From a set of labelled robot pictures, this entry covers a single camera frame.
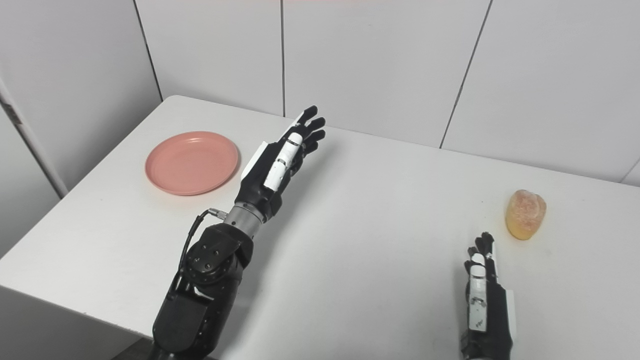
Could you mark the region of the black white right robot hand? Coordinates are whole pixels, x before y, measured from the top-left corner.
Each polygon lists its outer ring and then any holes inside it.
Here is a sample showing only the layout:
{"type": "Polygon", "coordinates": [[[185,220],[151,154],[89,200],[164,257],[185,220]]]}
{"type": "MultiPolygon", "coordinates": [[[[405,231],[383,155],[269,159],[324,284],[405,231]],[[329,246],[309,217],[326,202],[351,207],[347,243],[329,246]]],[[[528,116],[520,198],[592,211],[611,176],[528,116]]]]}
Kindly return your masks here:
{"type": "Polygon", "coordinates": [[[509,360],[517,334],[514,292],[499,283],[494,237],[483,232],[467,253],[461,356],[464,360],[509,360]]]}

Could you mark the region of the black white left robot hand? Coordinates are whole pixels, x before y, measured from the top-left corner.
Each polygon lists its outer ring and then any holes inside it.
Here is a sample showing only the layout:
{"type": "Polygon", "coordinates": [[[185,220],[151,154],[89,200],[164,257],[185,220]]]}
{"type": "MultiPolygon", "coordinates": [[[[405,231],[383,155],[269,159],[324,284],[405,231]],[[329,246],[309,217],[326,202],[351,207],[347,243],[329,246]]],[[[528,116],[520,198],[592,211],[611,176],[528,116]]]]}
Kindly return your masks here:
{"type": "Polygon", "coordinates": [[[282,206],[282,194],[291,178],[301,169],[305,157],[325,138],[326,120],[318,117],[318,107],[305,109],[275,142],[263,141],[241,174],[240,189],[234,200],[259,212],[266,223],[282,206]]]}

